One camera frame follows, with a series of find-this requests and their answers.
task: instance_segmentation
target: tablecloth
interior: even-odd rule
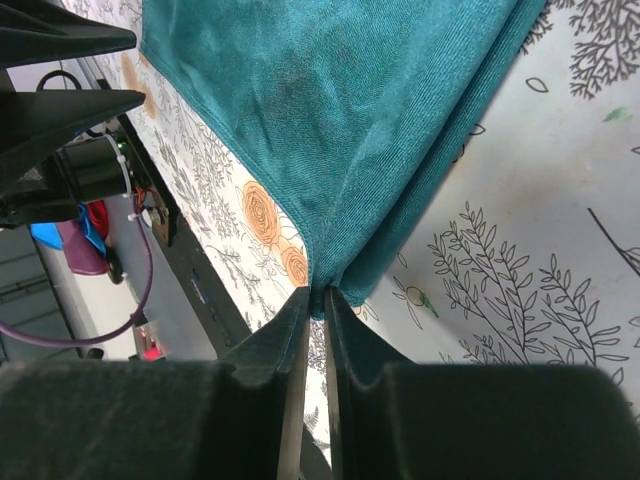
[[[64,3],[140,36],[140,0]],[[147,94],[129,117],[255,331],[307,284],[300,235],[138,51],[96,60]],[[640,411],[639,67],[639,0],[550,0],[360,319],[416,361],[593,365]],[[311,332],[305,422],[328,456]]]

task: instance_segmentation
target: pink object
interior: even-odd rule
[[[56,223],[67,265],[78,275],[102,275],[109,266],[95,247],[86,239],[76,220]]]

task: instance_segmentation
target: teal cloth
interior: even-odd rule
[[[543,4],[144,0],[142,51],[293,221],[319,316],[367,298]]]

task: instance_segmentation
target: wire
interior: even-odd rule
[[[121,327],[115,329],[112,332],[106,333],[104,335],[100,335],[98,337],[92,338],[83,338],[83,339],[73,339],[73,340],[59,340],[54,338],[46,338],[39,337],[36,335],[30,335],[27,333],[23,333],[20,330],[17,330],[13,327],[10,327],[4,322],[0,322],[0,333],[7,335],[11,338],[19,340],[21,342],[29,343],[31,345],[39,345],[41,347],[54,347],[54,348],[70,348],[70,347],[88,347],[90,345],[95,345],[97,343],[107,342],[116,338],[118,335],[123,334],[131,327],[135,325],[135,323],[142,318],[144,315],[144,307],[149,300],[149,294],[151,293],[151,284],[153,282],[153,258],[151,255],[151,246],[149,245],[149,241],[147,240],[147,236],[144,233],[144,229],[142,228],[142,223],[140,222],[140,217],[138,215],[139,211],[134,206],[134,213],[136,214],[135,221],[138,226],[138,231],[140,232],[140,236],[142,237],[142,243],[144,245],[145,253],[147,256],[148,262],[148,271],[147,271],[147,285],[144,288],[144,292],[142,293],[142,297],[140,298],[140,302],[138,303],[138,308],[136,308],[135,312],[131,314],[131,317],[127,322],[124,323]]]
[[[73,83],[73,86],[75,87],[76,90],[82,90],[82,85],[80,85],[80,81],[76,78],[75,75],[72,75],[69,72],[65,72],[62,69],[62,62],[60,62],[60,70],[54,70],[52,72],[47,73],[44,77],[42,77],[40,79],[40,81],[38,82],[38,85],[36,86],[36,92],[41,92],[42,90],[44,90],[44,86],[47,84],[47,82],[49,80],[51,80],[52,78],[56,78],[56,77],[62,77],[64,78],[64,89],[67,90],[67,79],[71,80],[71,83]],[[102,137],[102,133],[96,133],[94,131],[92,131],[91,129],[87,130],[85,132],[87,135],[89,135],[91,138],[100,138]]]

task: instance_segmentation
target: green spot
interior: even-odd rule
[[[433,313],[434,317],[440,318],[440,315],[438,315],[438,312],[436,311],[436,307],[433,306],[433,303],[431,303],[427,295],[424,292],[421,292],[421,293],[422,295],[420,297],[420,300],[422,300],[422,304],[425,307],[427,307],[429,310],[431,310],[431,313]]]
[[[618,107],[609,112],[609,115],[603,120],[603,122],[610,122],[612,120],[631,120],[631,115],[627,110],[627,107]]]

